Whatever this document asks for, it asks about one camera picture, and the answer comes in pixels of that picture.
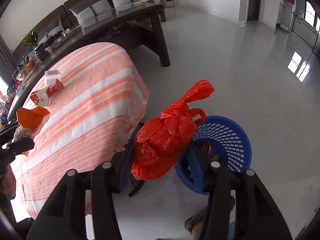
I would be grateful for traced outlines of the dark wooden sofa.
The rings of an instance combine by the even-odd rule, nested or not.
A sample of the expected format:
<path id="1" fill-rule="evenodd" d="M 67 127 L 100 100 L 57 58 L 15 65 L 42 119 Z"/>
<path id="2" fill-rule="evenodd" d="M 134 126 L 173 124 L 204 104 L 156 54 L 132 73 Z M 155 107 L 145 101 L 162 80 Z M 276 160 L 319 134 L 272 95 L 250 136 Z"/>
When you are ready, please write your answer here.
<path id="1" fill-rule="evenodd" d="M 1 15 L 1 35 L 13 50 L 14 61 L 33 55 L 33 48 L 53 35 L 122 5 L 165 0 L 11 0 Z"/>

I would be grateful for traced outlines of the red plastic bag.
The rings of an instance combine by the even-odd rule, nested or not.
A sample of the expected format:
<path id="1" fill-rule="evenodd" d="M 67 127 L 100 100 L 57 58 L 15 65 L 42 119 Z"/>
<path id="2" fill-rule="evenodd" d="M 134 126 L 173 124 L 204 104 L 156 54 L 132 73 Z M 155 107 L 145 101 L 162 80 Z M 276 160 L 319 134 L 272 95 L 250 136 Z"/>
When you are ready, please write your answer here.
<path id="1" fill-rule="evenodd" d="M 131 173 L 137 180 L 155 180 L 165 175 L 187 149 L 197 127 L 206 120 L 200 108 L 188 103 L 208 98 L 214 87 L 200 80 L 184 96 L 148 120 L 135 137 Z"/>

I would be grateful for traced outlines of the orange fruit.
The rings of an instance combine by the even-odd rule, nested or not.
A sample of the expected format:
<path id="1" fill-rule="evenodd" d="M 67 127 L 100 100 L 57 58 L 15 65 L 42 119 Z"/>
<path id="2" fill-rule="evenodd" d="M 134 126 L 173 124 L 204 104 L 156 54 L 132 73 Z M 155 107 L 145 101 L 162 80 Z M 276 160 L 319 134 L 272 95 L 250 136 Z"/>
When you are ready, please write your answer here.
<path id="1" fill-rule="evenodd" d="M 27 63 L 27 67 L 28 67 L 28 68 L 32 68 L 33 65 L 34 65 L 34 62 L 33 62 L 33 61 L 29 61 L 29 62 Z"/>

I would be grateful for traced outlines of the brown shoe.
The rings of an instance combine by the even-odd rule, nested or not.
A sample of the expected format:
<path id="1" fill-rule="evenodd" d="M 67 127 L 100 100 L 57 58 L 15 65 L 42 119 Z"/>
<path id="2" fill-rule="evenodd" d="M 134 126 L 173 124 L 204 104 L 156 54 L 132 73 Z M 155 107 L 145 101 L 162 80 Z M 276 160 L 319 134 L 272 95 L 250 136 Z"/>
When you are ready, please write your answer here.
<path id="1" fill-rule="evenodd" d="M 206 218 L 207 210 L 201 210 L 197 214 L 190 217 L 188 220 L 185 221 L 184 227 L 194 239 L 199 239 L 200 233 L 202 231 L 202 227 L 204 224 L 204 220 Z M 229 223 L 228 227 L 228 236 L 227 239 L 234 238 L 234 231 L 235 231 L 235 221 Z"/>

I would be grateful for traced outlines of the blue plastic basket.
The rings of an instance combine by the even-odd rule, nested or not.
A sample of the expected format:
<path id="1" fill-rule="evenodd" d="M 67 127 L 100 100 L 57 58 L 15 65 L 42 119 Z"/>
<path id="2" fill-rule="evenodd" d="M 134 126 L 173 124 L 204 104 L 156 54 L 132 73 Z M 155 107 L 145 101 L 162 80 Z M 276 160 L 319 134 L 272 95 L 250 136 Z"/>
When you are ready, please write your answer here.
<path id="1" fill-rule="evenodd" d="M 206 158 L 198 159 L 202 153 L 208 155 L 210 161 L 217 161 L 233 172 L 245 172 L 252 160 L 251 143 L 239 124 L 224 116 L 206 116 L 191 144 L 175 164 L 181 182 L 191 191 L 204 195 L 207 194 L 204 191 Z"/>

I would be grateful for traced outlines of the green potted plant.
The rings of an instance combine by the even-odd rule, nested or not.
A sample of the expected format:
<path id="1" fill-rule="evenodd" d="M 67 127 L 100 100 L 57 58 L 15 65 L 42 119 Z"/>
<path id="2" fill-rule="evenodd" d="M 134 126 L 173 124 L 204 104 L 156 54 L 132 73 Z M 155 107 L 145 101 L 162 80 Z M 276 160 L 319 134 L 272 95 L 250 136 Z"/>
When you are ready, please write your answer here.
<path id="1" fill-rule="evenodd" d="M 36 47 L 38 45 L 38 32 L 35 30 L 30 31 L 23 39 L 23 46 L 33 46 Z"/>

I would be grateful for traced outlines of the orange striped tablecloth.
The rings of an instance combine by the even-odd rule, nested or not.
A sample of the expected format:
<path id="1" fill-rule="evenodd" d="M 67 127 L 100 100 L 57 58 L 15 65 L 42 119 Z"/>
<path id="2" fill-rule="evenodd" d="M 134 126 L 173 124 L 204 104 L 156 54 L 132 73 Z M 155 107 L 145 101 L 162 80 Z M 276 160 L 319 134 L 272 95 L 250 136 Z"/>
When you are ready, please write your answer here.
<path id="1" fill-rule="evenodd" d="M 123 150 L 146 112 L 149 91 L 124 48 L 94 43 L 54 64 L 63 90 L 35 146 L 12 163 L 21 210 L 35 218 L 71 168 L 90 171 Z"/>

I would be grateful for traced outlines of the dark wooden coffee table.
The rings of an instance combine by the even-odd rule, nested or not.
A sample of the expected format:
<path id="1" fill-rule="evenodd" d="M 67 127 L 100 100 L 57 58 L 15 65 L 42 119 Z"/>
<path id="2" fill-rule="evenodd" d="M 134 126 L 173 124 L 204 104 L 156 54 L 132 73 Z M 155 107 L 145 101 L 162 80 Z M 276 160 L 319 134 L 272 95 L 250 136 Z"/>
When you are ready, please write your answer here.
<path id="1" fill-rule="evenodd" d="M 79 25 L 51 53 L 40 50 L 40 58 L 16 90 L 7 119 L 16 118 L 16 111 L 23 106 L 31 90 L 43 77 L 44 72 L 69 53 L 97 42 L 112 42 L 125 50 L 146 46 L 159 56 L 162 67 L 170 66 L 170 59 L 158 12 L 162 4 L 138 3 L 122 5 L 102 14 L 103 19 L 92 18 L 87 27 Z"/>

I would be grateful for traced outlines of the white red paper carton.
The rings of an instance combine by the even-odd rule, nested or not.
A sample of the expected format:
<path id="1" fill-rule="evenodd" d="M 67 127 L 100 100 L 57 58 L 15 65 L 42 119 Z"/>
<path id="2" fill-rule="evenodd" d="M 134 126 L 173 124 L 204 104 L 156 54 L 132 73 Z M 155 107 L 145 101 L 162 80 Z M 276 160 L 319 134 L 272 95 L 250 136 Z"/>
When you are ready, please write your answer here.
<path id="1" fill-rule="evenodd" d="M 47 94 L 47 87 L 44 87 L 40 90 L 32 92 L 29 98 L 36 106 L 40 106 L 40 107 L 49 106 L 49 96 Z"/>

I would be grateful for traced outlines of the orange snack bag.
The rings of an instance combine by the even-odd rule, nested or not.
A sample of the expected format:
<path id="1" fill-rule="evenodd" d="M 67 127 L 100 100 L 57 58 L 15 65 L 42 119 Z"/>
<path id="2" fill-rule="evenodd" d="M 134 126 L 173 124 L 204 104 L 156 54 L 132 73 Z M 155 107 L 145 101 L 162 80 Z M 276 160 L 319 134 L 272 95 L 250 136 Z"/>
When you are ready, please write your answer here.
<path id="1" fill-rule="evenodd" d="M 17 110 L 17 121 L 23 128 L 35 132 L 39 129 L 44 120 L 49 118 L 49 115 L 50 112 L 41 106 L 37 106 L 33 109 L 20 107 Z"/>

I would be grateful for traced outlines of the white plastic box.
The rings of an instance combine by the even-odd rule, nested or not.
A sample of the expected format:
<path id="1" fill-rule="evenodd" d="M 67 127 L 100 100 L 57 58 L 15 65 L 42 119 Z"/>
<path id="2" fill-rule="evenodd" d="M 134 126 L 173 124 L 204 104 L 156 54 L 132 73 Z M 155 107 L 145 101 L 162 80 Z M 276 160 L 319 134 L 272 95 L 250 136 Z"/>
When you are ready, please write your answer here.
<path id="1" fill-rule="evenodd" d="M 56 80 L 62 81 L 62 75 L 59 70 L 48 70 L 44 73 L 44 85 L 51 86 Z"/>

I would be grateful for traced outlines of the red long snack wrapper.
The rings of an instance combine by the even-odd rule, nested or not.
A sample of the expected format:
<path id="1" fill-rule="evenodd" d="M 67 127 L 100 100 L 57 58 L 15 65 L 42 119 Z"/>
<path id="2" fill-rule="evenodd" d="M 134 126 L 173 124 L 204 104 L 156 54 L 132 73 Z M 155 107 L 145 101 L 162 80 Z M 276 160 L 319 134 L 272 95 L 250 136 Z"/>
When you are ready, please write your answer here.
<path id="1" fill-rule="evenodd" d="M 63 83 L 59 79 L 56 79 L 51 85 L 47 87 L 46 93 L 48 97 L 51 97 L 56 92 L 63 90 L 63 88 Z"/>

